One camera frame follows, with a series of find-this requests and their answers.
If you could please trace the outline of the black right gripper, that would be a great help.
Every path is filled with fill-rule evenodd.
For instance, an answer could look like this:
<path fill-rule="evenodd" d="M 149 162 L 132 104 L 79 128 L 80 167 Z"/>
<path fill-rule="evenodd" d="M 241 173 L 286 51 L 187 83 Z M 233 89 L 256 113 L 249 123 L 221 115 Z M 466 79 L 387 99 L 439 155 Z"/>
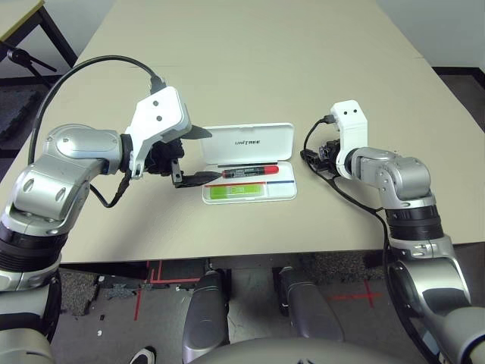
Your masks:
<path fill-rule="evenodd" d="M 340 140 L 331 140 L 320 146 L 318 153 L 310 149 L 303 149 L 300 152 L 300 156 L 307 163 L 318 164 L 318 172 L 328 172 L 332 175 L 339 175 L 336 166 L 339 152 Z"/>

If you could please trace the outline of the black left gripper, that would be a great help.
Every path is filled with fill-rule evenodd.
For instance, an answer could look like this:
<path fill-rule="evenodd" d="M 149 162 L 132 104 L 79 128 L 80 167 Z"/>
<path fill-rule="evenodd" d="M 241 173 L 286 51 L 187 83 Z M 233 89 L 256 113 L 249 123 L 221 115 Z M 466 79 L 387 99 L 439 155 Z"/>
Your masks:
<path fill-rule="evenodd" d="M 185 140 L 200 140 L 211 138 L 212 134 L 205 128 L 192 126 L 188 133 L 181 136 Z M 145 158 L 145 171 L 159 174 L 162 177 L 172 177 L 176 188 L 199 187 L 222 177 L 222 173 L 215 171 L 198 171 L 193 175 L 184 175 L 180 169 L 178 159 L 184 157 L 183 145 L 180 139 L 169 143 L 156 142 Z"/>

